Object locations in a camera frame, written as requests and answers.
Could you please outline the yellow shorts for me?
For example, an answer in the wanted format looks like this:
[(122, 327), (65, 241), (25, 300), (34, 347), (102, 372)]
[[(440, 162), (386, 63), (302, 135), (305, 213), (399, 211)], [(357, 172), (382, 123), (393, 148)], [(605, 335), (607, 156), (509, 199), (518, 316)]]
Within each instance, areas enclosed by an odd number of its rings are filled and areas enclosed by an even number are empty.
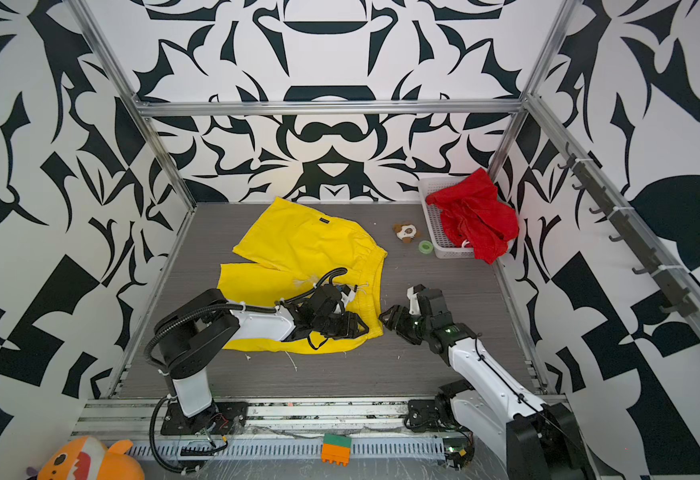
[(379, 315), (387, 252), (359, 224), (278, 198), (233, 252), (247, 261), (222, 264), (218, 289), (229, 300), (257, 306), (304, 293), (327, 272), (345, 267), (348, 273), (337, 282), (358, 287), (348, 310), (360, 316), (369, 332), (355, 339), (329, 339), (316, 332), (287, 342), (232, 340), (227, 350), (322, 355), (350, 351), (384, 335)]

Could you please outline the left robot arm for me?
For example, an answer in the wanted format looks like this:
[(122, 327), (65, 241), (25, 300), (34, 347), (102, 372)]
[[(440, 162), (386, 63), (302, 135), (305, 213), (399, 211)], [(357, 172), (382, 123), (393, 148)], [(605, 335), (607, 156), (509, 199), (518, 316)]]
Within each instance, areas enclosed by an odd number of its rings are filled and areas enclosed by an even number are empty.
[(185, 419), (211, 417), (215, 408), (206, 367), (224, 347), (237, 340), (303, 340), (313, 333), (331, 340), (359, 338), (370, 328), (348, 309), (355, 294), (354, 287), (324, 280), (265, 307), (236, 303), (209, 289), (154, 327), (143, 357), (165, 377)]

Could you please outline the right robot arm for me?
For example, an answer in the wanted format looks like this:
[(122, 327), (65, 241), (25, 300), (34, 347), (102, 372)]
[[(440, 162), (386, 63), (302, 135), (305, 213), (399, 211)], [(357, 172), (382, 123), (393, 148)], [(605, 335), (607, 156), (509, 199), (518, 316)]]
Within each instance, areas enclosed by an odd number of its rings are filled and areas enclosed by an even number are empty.
[(595, 477), (573, 412), (515, 380), (475, 332), (454, 321), (441, 290), (416, 285), (407, 298), (407, 306), (394, 305), (379, 320), (410, 344), (427, 344), (462, 377), (441, 389), (453, 428), (488, 447), (510, 479)]

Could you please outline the red shorts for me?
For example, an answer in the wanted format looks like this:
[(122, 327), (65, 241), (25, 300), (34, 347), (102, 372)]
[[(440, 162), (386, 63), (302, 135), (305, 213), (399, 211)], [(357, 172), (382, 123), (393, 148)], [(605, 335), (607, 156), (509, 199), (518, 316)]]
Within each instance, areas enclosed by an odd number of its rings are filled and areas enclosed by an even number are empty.
[(477, 170), (456, 185), (431, 193), (426, 203), (437, 207), (444, 233), (474, 257), (493, 264), (519, 234), (515, 210), (500, 202), (498, 188), (485, 170)]

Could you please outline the green tape roll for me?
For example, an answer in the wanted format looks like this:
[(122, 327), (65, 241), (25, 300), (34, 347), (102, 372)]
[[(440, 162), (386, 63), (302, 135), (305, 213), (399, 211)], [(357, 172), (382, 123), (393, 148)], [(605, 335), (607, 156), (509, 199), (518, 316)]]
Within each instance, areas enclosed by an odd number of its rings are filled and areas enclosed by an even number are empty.
[(424, 255), (432, 254), (434, 252), (434, 245), (428, 240), (422, 240), (418, 244), (418, 251)]

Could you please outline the white plastic basket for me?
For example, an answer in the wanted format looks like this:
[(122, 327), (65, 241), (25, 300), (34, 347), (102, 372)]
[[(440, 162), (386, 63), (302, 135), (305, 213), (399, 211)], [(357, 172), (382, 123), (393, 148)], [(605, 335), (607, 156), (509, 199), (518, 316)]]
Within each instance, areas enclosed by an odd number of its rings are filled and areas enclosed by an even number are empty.
[(473, 249), (470, 246), (457, 246), (449, 240), (441, 222), (441, 210), (426, 201), (430, 194), (457, 185), (464, 179), (464, 176), (428, 177), (421, 179), (418, 184), (419, 199), (425, 215), (430, 241), (434, 245), (434, 255), (439, 259), (474, 257)]

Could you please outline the brown white plush toy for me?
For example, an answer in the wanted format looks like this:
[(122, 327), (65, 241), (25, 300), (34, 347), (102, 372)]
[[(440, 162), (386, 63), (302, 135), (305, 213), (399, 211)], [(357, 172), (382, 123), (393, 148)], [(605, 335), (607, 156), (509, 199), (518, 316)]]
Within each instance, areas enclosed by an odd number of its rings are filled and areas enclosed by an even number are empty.
[(411, 243), (419, 236), (419, 231), (413, 223), (394, 224), (393, 232), (403, 243)]

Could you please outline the orange green toy block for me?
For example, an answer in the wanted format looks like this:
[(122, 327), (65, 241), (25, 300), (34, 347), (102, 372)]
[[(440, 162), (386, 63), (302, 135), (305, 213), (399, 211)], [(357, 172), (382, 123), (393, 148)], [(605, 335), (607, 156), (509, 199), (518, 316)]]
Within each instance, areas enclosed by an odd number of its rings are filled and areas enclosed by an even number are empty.
[(321, 448), (321, 461), (346, 467), (352, 453), (352, 439), (347, 436), (325, 434)]

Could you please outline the green circuit board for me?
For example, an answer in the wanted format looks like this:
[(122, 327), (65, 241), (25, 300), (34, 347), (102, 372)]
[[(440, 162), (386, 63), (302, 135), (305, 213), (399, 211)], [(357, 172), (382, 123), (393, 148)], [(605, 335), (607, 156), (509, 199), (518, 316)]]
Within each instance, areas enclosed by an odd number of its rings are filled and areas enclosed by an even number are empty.
[(467, 438), (445, 438), (443, 446), (445, 465), (454, 470), (466, 468), (474, 457), (474, 446)]

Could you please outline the orange shark plush toy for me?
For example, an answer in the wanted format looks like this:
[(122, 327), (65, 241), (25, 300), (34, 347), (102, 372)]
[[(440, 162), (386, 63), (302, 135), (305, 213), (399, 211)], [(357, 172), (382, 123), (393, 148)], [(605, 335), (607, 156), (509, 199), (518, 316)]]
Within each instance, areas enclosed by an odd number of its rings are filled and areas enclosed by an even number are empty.
[(130, 440), (106, 446), (92, 436), (84, 436), (61, 447), (40, 470), (28, 468), (29, 479), (48, 480), (143, 480), (145, 473), (137, 460), (127, 454)]

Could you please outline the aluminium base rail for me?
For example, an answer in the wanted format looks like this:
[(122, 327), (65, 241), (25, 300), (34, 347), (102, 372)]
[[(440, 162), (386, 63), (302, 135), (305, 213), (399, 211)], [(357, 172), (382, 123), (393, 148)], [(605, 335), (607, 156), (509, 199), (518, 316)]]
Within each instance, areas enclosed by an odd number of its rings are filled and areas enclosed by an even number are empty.
[[(243, 414), (219, 421), (235, 438), (309, 439), (325, 433), (360, 437), (409, 437), (410, 397), (243, 398)], [(91, 400), (74, 422), (69, 438), (93, 436), (104, 443), (146, 441), (156, 398)]]

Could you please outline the grey wall hook rack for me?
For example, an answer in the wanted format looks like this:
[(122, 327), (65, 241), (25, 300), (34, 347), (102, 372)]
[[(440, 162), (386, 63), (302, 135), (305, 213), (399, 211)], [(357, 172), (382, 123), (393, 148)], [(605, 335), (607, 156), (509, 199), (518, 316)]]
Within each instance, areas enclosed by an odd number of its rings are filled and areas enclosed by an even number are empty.
[(690, 288), (674, 274), (682, 267), (665, 261), (667, 255), (661, 254), (659, 246), (654, 246), (648, 228), (639, 219), (637, 211), (627, 205), (622, 196), (610, 187), (606, 178), (597, 173), (597, 165), (592, 158), (578, 157), (571, 149), (571, 143), (565, 143), (567, 159), (559, 165), (562, 170), (569, 170), (577, 179), (576, 191), (586, 192), (595, 202), (596, 207), (589, 211), (607, 220), (616, 231), (609, 240), (612, 243), (623, 242), (638, 260), (640, 267), (633, 267), (634, 275), (648, 275), (669, 301), (668, 306), (661, 306), (664, 313), (678, 313), (688, 318), (699, 311), (691, 297)]

